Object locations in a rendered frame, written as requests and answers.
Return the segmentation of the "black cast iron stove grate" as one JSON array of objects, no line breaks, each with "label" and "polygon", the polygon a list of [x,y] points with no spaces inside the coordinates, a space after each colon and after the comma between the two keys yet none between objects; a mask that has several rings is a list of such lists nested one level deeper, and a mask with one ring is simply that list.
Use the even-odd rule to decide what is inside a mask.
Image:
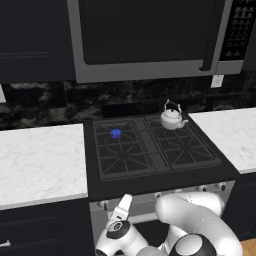
[{"label": "black cast iron stove grate", "polygon": [[167,130],[162,126],[159,116],[146,116],[145,119],[172,170],[183,171],[222,164],[191,124]]},{"label": "black cast iron stove grate", "polygon": [[[121,130],[119,139],[111,137],[112,129]],[[155,172],[133,118],[94,121],[93,131],[101,180],[127,179]]]}]

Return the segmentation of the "dark base cupboard drawer front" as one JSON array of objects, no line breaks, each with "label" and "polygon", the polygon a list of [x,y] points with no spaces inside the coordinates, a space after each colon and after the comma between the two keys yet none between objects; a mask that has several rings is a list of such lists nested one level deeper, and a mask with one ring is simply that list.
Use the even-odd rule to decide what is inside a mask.
[{"label": "dark base cupboard drawer front", "polygon": [[89,201],[0,210],[0,256],[95,256]]}]

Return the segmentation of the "black gas stove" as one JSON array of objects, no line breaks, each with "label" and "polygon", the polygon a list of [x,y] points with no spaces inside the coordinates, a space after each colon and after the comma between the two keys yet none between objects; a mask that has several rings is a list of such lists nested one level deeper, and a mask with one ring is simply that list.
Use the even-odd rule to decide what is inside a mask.
[{"label": "black gas stove", "polygon": [[[139,135],[142,137],[143,143],[150,155],[155,172],[150,175],[113,181],[103,181],[100,178],[93,131],[94,121],[87,121],[84,124],[88,200],[95,256],[97,256],[95,252],[97,241],[114,212],[114,208],[119,204],[125,194],[133,196],[128,216],[129,222],[141,233],[149,245],[159,247],[168,235],[169,226],[156,217],[156,200],[153,196],[155,192],[162,192],[162,195],[180,192],[199,192],[197,191],[198,186],[207,185],[207,192],[219,195],[224,202],[220,214],[220,218],[222,219],[229,195],[239,176],[233,164],[191,118],[187,118],[188,123],[192,125],[200,137],[211,147],[213,152],[222,161],[222,164],[183,171],[172,170],[147,124],[146,116],[123,118],[133,118],[135,120]],[[227,188],[225,191],[221,191],[216,187],[216,184],[219,182],[226,183]],[[102,200],[109,201],[107,211],[99,206],[99,202]]]}]

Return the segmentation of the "dark base cupboard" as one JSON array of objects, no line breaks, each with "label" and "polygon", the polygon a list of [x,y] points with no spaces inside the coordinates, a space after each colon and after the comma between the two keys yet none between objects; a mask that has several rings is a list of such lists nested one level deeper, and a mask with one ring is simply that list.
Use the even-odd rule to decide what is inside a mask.
[{"label": "dark base cupboard", "polygon": [[256,238],[256,172],[235,182],[222,219],[240,241]]}]

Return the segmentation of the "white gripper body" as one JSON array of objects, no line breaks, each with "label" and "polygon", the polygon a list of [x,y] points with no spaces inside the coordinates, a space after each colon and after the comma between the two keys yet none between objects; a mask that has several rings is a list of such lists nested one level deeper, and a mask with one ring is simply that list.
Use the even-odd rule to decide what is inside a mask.
[{"label": "white gripper body", "polygon": [[115,207],[114,217],[117,220],[127,220],[129,215],[130,206],[133,196],[125,194],[120,200],[119,204]]}]

